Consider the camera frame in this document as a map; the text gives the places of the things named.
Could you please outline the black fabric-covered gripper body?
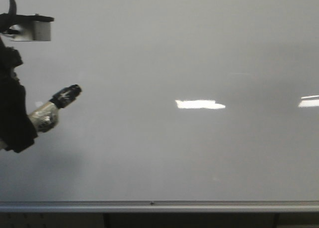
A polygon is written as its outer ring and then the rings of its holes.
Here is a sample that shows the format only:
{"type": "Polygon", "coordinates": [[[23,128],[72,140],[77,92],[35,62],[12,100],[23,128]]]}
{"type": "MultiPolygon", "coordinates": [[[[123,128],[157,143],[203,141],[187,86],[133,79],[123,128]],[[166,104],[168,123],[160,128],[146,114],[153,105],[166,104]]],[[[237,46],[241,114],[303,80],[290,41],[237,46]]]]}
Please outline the black fabric-covered gripper body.
{"type": "Polygon", "coordinates": [[[0,138],[4,149],[20,153],[34,144],[37,132],[25,106],[26,91],[14,69],[22,65],[19,52],[0,42],[0,138]]]}

